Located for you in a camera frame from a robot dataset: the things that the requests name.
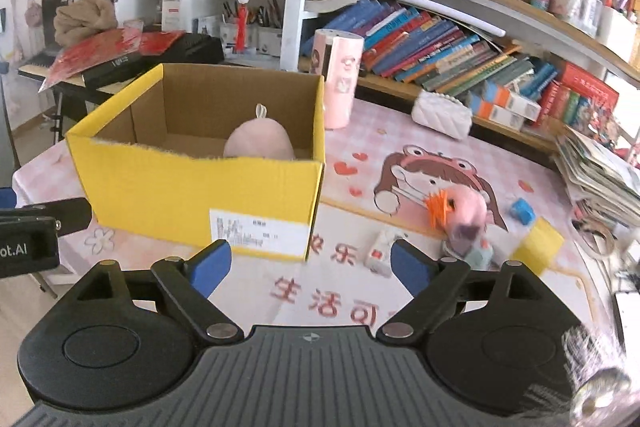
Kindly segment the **blue small block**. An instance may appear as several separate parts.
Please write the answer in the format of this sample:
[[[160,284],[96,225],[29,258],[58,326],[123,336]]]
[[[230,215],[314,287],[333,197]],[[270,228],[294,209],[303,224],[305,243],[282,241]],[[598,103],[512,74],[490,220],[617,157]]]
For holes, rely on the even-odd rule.
[[[536,220],[536,213],[524,198],[517,199],[510,207],[510,216],[521,225],[531,225]]]

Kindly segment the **yellow tape roll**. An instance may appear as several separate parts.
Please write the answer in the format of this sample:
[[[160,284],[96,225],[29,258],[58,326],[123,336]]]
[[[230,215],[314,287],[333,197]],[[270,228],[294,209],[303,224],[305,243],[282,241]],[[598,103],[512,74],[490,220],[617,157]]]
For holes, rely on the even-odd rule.
[[[541,276],[549,269],[564,244],[564,236],[546,219],[538,218],[510,256]]]

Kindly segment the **pink doll orange hair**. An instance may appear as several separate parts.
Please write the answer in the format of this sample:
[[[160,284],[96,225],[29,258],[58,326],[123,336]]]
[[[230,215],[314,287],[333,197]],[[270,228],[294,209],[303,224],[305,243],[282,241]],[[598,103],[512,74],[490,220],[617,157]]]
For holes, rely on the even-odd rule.
[[[486,232],[488,208],[484,196],[466,185],[441,188],[424,198],[430,227],[446,235],[446,245],[464,257]]]

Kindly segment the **red plastic packet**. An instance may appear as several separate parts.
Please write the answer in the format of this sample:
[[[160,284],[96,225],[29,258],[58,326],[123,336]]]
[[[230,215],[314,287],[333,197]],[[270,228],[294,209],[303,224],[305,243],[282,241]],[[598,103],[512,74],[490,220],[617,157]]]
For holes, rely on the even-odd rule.
[[[115,28],[62,49],[55,57],[39,91],[51,89],[59,82],[75,77],[87,69],[137,52],[141,39],[142,31],[138,28]]]

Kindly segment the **white quilted pouch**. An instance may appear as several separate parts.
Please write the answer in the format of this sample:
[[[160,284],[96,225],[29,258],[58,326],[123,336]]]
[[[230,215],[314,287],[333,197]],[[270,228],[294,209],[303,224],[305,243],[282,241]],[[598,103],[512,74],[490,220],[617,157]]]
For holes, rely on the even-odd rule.
[[[422,91],[414,101],[411,118],[416,124],[461,141],[471,130],[472,110],[453,96]]]

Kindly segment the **orange white small box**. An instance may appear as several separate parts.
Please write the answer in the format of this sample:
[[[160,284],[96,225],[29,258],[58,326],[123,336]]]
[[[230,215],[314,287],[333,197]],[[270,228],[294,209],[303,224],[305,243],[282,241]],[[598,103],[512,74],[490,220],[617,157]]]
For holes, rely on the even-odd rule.
[[[536,121],[541,111],[538,103],[491,81],[484,82],[482,97],[486,102],[510,110],[529,121]]]

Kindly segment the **yellow cardboard box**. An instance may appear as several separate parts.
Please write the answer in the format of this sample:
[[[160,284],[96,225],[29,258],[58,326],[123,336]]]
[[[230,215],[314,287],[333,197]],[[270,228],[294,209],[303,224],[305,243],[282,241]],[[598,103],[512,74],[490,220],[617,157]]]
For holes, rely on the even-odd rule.
[[[67,133],[101,225],[184,245],[224,239],[238,254],[307,258],[326,148],[324,81],[300,72],[162,64]],[[258,114],[280,124],[290,159],[224,155]]]

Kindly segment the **brown knitted cloth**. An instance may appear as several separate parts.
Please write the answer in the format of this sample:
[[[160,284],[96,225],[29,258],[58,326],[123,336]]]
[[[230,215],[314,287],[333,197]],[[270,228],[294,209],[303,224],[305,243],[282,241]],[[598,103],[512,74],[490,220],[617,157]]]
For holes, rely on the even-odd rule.
[[[68,48],[117,25],[111,0],[77,0],[56,9],[54,40],[62,48]]]

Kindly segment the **pink checkered tablecloth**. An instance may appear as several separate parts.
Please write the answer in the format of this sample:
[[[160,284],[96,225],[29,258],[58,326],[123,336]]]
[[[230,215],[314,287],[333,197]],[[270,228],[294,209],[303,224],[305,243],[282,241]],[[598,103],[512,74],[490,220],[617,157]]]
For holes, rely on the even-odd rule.
[[[431,259],[442,257],[444,232],[430,227],[424,198],[460,184],[484,196],[485,237],[505,267],[529,229],[510,216],[524,198],[536,220],[544,218],[564,244],[541,280],[593,332],[613,334],[585,265],[586,246],[573,227],[574,210],[560,176],[502,148],[469,138],[454,141],[416,124],[408,115],[356,101],[347,127],[324,129],[326,165],[307,258],[278,260],[236,253],[231,270],[206,300],[248,331],[255,325],[364,325],[379,329],[410,300],[397,277],[363,265],[385,228]],[[14,174],[21,204],[72,197],[89,199],[66,138]],[[208,246],[184,245],[101,225],[93,218],[75,234],[62,258],[77,275],[113,259],[122,269],[148,269],[169,256],[188,259]]]

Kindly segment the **red boxed book set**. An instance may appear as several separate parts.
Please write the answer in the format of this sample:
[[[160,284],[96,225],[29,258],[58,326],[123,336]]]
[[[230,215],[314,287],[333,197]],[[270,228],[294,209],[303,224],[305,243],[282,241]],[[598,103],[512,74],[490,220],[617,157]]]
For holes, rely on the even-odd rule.
[[[571,62],[563,62],[560,65],[559,78],[563,86],[589,98],[600,107],[613,110],[618,102],[620,95],[617,91]]]

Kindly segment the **pink plush toy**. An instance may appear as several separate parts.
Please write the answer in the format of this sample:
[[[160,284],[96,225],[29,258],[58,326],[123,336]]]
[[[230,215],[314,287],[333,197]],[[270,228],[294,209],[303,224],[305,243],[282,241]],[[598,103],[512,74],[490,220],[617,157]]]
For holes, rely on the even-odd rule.
[[[224,143],[224,158],[255,157],[294,160],[295,153],[288,132],[282,124],[268,117],[264,104],[257,104],[255,117],[235,128]]]

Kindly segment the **white pen holder box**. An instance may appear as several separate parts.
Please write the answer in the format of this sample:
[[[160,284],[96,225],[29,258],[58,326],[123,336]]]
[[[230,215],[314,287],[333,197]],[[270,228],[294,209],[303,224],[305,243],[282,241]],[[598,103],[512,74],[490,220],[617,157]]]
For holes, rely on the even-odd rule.
[[[220,24],[220,40],[225,54],[235,52],[235,40],[238,28],[236,23]],[[244,52],[273,57],[281,55],[282,31],[279,28],[248,24],[245,31]]]

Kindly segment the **pink cartoon cylinder box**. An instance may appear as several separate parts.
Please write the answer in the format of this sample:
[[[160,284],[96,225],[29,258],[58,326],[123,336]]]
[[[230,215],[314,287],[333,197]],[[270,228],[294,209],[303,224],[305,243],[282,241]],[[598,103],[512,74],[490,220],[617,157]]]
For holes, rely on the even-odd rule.
[[[310,72],[323,77],[326,130],[348,126],[355,100],[364,39],[353,32],[321,28],[314,33]]]

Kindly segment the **black keyboard piano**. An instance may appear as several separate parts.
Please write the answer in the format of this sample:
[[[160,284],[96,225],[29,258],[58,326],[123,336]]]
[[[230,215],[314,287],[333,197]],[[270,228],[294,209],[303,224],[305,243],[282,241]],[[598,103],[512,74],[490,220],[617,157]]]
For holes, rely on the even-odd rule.
[[[140,72],[138,76],[158,64],[192,63],[216,65],[224,61],[224,49],[222,48],[220,39],[208,35],[192,34],[192,32],[184,32],[181,30],[142,31],[140,48],[137,52],[141,53],[149,61],[145,70]],[[29,77],[38,80],[41,87],[53,63],[42,74],[32,72],[29,74]],[[87,88],[84,80],[82,80],[81,74],[61,82],[78,79],[82,82],[82,85]]]

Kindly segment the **black rectangular case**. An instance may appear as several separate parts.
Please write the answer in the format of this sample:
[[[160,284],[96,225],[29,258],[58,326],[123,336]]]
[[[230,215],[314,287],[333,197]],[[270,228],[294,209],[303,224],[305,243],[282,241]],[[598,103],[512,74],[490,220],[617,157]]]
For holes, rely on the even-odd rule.
[[[81,76],[88,89],[98,90],[136,77],[148,63],[145,56],[134,52],[86,69]]]

